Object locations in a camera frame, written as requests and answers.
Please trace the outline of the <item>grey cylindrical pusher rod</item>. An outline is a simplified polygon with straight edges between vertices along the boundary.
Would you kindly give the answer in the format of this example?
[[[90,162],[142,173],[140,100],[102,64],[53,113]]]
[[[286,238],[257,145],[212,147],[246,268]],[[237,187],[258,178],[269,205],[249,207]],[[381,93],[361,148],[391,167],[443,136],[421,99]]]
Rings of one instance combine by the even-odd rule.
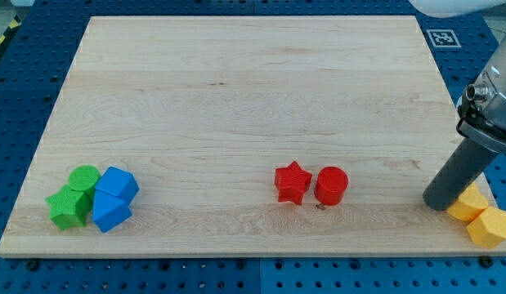
[[[444,211],[490,165],[498,154],[465,138],[423,191],[423,201]]]

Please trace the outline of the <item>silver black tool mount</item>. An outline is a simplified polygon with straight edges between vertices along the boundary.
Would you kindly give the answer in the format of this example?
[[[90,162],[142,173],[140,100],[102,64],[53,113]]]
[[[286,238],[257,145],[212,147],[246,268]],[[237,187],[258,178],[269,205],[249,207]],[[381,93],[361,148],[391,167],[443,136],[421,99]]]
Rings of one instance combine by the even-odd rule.
[[[506,35],[461,95],[460,135],[506,154]]]

